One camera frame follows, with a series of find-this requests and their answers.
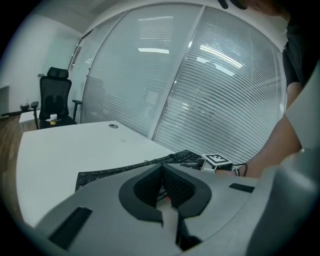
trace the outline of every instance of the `glass wall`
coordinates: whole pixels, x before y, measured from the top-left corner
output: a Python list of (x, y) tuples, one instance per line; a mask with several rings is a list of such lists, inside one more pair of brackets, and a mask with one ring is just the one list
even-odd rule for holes
[(281, 69), (279, 49), (226, 12), (178, 3), (133, 9), (93, 60), (81, 122), (116, 120), (175, 152), (246, 162), (284, 113)]
[(265, 144), (282, 100), (279, 50), (255, 28), (207, 8), (173, 83), (154, 141), (243, 163)]
[(129, 11), (92, 64), (82, 123), (117, 120), (147, 136), (159, 100), (201, 7), (151, 5)]
[[(75, 107), (75, 104), (72, 102), (72, 100), (82, 101), (89, 70), (101, 44), (104, 42), (108, 33), (123, 15), (124, 13), (98, 25), (81, 41), (81, 50), (75, 60), (74, 66), (69, 70), (69, 77), (72, 81), (72, 86), (68, 97), (68, 108), (71, 115), (73, 115)], [(77, 123), (79, 123), (80, 115), (81, 108), (78, 108), (78, 113), (76, 114), (76, 118), (78, 119), (76, 120)]]

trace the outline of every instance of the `wooden floor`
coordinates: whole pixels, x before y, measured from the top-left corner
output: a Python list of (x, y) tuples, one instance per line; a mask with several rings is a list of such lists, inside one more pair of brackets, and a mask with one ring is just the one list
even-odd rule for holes
[[(22, 130), (19, 115), (0, 119), (0, 192), (11, 214), (22, 220), (16, 188), (16, 165)], [(24, 125), (25, 131), (36, 129), (34, 122)]]

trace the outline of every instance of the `chair armrest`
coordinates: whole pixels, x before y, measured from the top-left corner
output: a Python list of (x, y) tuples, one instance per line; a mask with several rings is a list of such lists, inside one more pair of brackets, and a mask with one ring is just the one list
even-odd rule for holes
[(82, 101), (80, 100), (73, 99), (72, 102), (74, 102), (77, 105), (82, 105)]
[(73, 110), (73, 121), (75, 121), (76, 120), (76, 114), (77, 114), (78, 105), (82, 105), (82, 101), (73, 99), (72, 102), (74, 102), (74, 104), (75, 104), (74, 110)]
[(36, 108), (38, 107), (38, 104), (39, 104), (38, 101), (34, 101), (34, 102), (31, 103), (31, 106), (30, 106), (30, 107), (31, 107), (32, 109), (36, 109)]
[(37, 130), (39, 130), (39, 125), (38, 125), (38, 117), (37, 117), (37, 107), (38, 107), (39, 102), (34, 101), (31, 103), (31, 108), (33, 109), (33, 116), (34, 116), (34, 122), (35, 122), (35, 127)]

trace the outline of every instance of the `ceiling light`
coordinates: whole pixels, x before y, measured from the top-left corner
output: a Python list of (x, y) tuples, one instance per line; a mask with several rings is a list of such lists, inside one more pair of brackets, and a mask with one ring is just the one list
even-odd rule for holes
[(159, 54), (169, 54), (169, 50), (166, 49), (157, 49), (157, 48), (138, 48), (140, 52), (148, 53), (159, 53)]

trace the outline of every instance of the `chair headrest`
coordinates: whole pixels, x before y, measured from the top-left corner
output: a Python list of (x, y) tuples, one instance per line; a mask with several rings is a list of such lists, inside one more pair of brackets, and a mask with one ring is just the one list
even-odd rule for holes
[(66, 69), (61, 69), (57, 67), (50, 67), (47, 73), (49, 78), (58, 78), (58, 79), (68, 79), (69, 72)]

